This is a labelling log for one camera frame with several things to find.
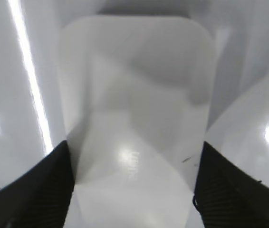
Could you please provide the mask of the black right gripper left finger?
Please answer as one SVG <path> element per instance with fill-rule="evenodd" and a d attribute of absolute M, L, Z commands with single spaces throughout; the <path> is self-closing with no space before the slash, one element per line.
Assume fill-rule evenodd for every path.
<path fill-rule="evenodd" d="M 0 228 L 62 228 L 74 185 L 69 147 L 62 141 L 0 190 Z"/>

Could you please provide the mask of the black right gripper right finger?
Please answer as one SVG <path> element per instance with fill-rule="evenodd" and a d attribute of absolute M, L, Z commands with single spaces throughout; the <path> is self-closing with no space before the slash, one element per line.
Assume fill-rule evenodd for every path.
<path fill-rule="evenodd" d="M 194 207 L 206 228 L 269 228 L 269 188 L 204 142 Z"/>

